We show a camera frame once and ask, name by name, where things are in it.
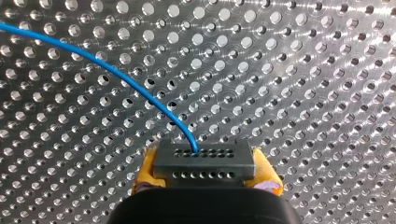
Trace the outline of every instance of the insulated wire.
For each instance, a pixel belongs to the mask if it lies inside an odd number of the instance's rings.
[[[54,39],[54,38],[51,38],[51,37],[48,37],[45,35],[41,35],[41,34],[38,34],[38,33],[32,32],[32,31],[28,31],[28,30],[22,30],[15,26],[11,26],[11,25],[8,25],[8,24],[2,23],[2,22],[0,22],[0,30],[12,33],[14,35],[22,35],[22,36],[25,36],[28,38],[41,40],[47,44],[51,44],[51,45],[56,46],[60,49],[65,49],[70,52],[74,52],[74,53],[82,56],[83,58],[88,59],[91,62],[96,63],[99,66],[103,67],[108,72],[114,74],[116,77],[118,77],[118,78],[122,79],[123,81],[125,81],[126,83],[128,83],[132,88],[134,88],[141,95],[143,95],[146,99],[148,99],[148,101],[150,103],[152,103],[159,110],[161,110],[186,135],[187,139],[190,142],[192,151],[194,151],[195,153],[198,152],[198,146],[195,141],[195,138],[190,133],[189,129],[183,124],[183,122],[181,122],[171,111],[169,111],[163,104],[161,104],[160,101],[155,99],[148,91],[146,91],[143,87],[141,87],[139,84],[134,82],[130,77],[123,74],[120,70],[118,70],[114,66],[112,66],[108,63],[105,63],[104,61],[101,61],[99,59],[96,59],[96,57],[94,55],[90,54],[89,52],[87,52],[85,50],[76,48],[69,44],[62,43],[61,41],[59,41],[57,39]]]

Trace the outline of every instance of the hole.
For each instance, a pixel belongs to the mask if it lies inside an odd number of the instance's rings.
[[[353,59],[350,61],[350,63],[351,63],[352,65],[356,66],[356,65],[359,64],[359,59],[358,59],[358,58],[353,58]]]
[[[205,15],[205,10],[202,7],[196,7],[192,13],[195,19],[200,20]]]
[[[340,8],[340,13],[345,14],[347,12],[348,5],[347,4],[342,4]]]
[[[118,32],[118,36],[121,40],[127,40],[131,36],[129,31],[125,28],[120,28]]]
[[[373,6],[368,6],[368,7],[366,7],[365,13],[366,13],[367,15],[371,15],[371,14],[373,14],[373,12],[374,12],[374,7],[373,7]]]
[[[76,9],[78,8],[77,0],[66,0],[64,4],[70,11],[76,11]]]
[[[51,78],[54,82],[62,82],[64,80],[64,77],[59,72],[53,72]]]
[[[151,3],[145,3],[142,6],[142,11],[146,16],[152,15],[154,13],[154,6]]]
[[[302,14],[299,14],[295,20],[296,20],[297,25],[302,26],[302,25],[306,24],[306,22],[308,21],[308,18],[306,17],[306,15],[304,13],[302,13]]]
[[[392,78],[392,73],[391,72],[385,72],[382,74],[381,79],[384,81],[388,81]]]
[[[52,23],[47,23],[44,25],[44,32],[47,35],[55,35],[56,34],[56,26]]]
[[[279,23],[280,21],[282,21],[282,14],[280,14],[279,12],[274,12],[270,16],[270,21],[272,24]]]
[[[49,49],[49,58],[52,60],[58,60],[61,57],[61,52],[57,49]]]
[[[226,177],[226,174],[224,172],[219,172],[218,173],[218,178],[222,179],[222,178],[225,178],[225,177]]]
[[[350,47],[350,45],[344,44],[341,46],[340,51],[342,54],[348,54],[351,49],[352,49],[352,47]]]
[[[360,33],[359,35],[358,35],[358,40],[359,41],[363,41],[363,40],[365,40],[366,39],[366,34],[365,33]]]
[[[277,41],[273,38],[270,38],[267,40],[265,43],[265,47],[267,47],[269,50],[276,48]]]
[[[233,173],[233,172],[228,173],[227,178],[229,178],[229,179],[235,178],[235,173]]]
[[[101,106],[110,106],[111,105],[111,100],[110,100],[110,98],[108,98],[108,97],[102,97],[101,99],[100,99],[100,105]]]
[[[168,107],[169,110],[173,111],[173,110],[176,109],[177,104],[176,104],[175,102],[172,101],[172,102],[169,102],[169,103],[168,103],[168,106],[167,106],[167,107]]]
[[[99,83],[101,86],[106,86],[106,85],[108,84],[108,82],[109,82],[109,80],[108,80],[108,77],[107,77],[107,76],[104,76],[104,75],[99,76],[99,78],[98,78],[98,83]]]
[[[315,36],[317,36],[317,30],[311,29],[309,31],[309,37],[314,38]]]
[[[374,62],[375,67],[381,67],[382,64],[384,64],[384,62],[382,62],[382,60],[376,60],[376,61]]]
[[[326,17],[323,17],[323,19],[321,19],[320,22],[323,27],[327,28],[332,25],[333,19],[331,16],[326,16]]]
[[[256,12],[254,12],[253,10],[247,11],[245,13],[245,21],[253,22],[254,20],[256,20]]]
[[[101,12],[103,10],[103,3],[101,0],[93,0],[91,2],[91,9],[94,12]]]
[[[374,22],[372,23],[372,28],[373,28],[374,30],[381,30],[382,27],[384,27],[384,22],[383,22],[383,21],[374,21]]]
[[[392,9],[392,11],[390,12],[390,16],[395,17],[396,16],[396,7],[394,7]]]
[[[120,14],[126,14],[126,13],[129,11],[129,6],[128,6],[128,4],[127,4],[126,2],[124,2],[124,1],[119,1],[119,2],[117,3],[116,9],[117,9],[117,11],[118,11]]]
[[[219,18],[222,21],[227,21],[228,19],[230,19],[231,16],[231,12],[229,9],[227,8],[223,8],[220,12],[219,12]]]
[[[364,53],[366,55],[373,55],[375,53],[375,46],[369,45],[367,48],[364,49]]]
[[[122,53],[120,55],[120,63],[122,64],[129,64],[131,62],[132,58],[131,55],[127,54],[127,53]]]
[[[253,44],[253,40],[250,37],[245,37],[241,40],[241,45],[244,49],[250,48],[250,46]]]
[[[355,29],[358,26],[358,24],[359,24],[358,19],[351,18],[346,21],[346,26],[349,29]]]
[[[340,39],[340,38],[341,38],[341,32],[340,31],[335,31],[332,34],[332,39],[337,40],[337,39]]]
[[[202,42],[204,42],[204,37],[203,37],[202,35],[200,35],[200,34],[195,34],[195,35],[192,37],[192,43],[193,43],[194,45],[198,46],[198,45],[202,44]]]
[[[145,32],[143,32],[143,38],[147,42],[150,42],[150,41],[154,40],[154,33],[150,30],[146,30]]]
[[[105,37],[105,34],[106,34],[105,29],[103,29],[101,26],[96,26],[93,29],[93,35],[96,38],[103,38],[103,37]]]
[[[208,176],[211,179],[216,178],[216,173],[215,172],[210,172]]]
[[[390,35],[384,35],[384,36],[382,37],[382,42],[384,42],[384,43],[389,43],[389,41],[390,41]]]
[[[52,8],[52,0],[40,0],[39,4],[41,7],[44,9],[50,9]]]
[[[369,76],[369,72],[365,69],[359,71],[359,73],[358,73],[358,78],[360,80],[366,79],[368,76]]]
[[[201,172],[201,173],[199,174],[199,177],[201,177],[202,179],[205,179],[205,178],[207,177],[206,172]]]
[[[85,83],[85,80],[86,80],[85,76],[82,75],[81,73],[77,73],[75,75],[75,81],[76,81],[77,84],[83,84],[83,83]]]
[[[270,0],[266,0],[268,6],[269,7],[271,4]],[[286,7],[288,8],[288,10],[292,10],[295,9],[297,7],[297,3],[295,1],[289,1],[288,3],[286,3]]]
[[[178,34],[176,32],[171,32],[168,35],[168,41],[171,44],[175,44],[178,41]]]
[[[293,51],[300,50],[302,47],[303,47],[303,43],[302,43],[301,41],[299,41],[299,40],[294,40],[294,41],[291,42],[291,44],[290,44],[290,48],[291,48]]]

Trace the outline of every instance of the perforated metal sheet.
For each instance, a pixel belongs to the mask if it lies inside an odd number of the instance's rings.
[[[395,16],[393,0],[0,0],[1,21],[114,64],[199,141],[262,146],[304,223],[395,223]],[[0,223],[106,223],[142,148],[183,138],[77,55],[0,33],[0,64]]]

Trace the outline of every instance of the perforated metal panel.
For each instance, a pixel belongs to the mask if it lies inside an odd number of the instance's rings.
[[[395,223],[396,1],[0,0],[114,64],[200,142],[248,138],[304,223]],[[185,141],[125,83],[0,33],[0,223],[106,223],[142,148]]]

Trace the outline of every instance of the metal surface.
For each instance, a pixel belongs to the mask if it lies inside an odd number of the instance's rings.
[[[242,187],[253,179],[255,166],[248,140],[228,144],[200,144],[191,153],[188,144],[163,139],[155,155],[153,174],[166,187]]]
[[[395,223],[396,1],[0,0],[114,64],[199,141],[248,138],[304,223]],[[105,223],[180,131],[77,55],[0,33],[0,219]]]

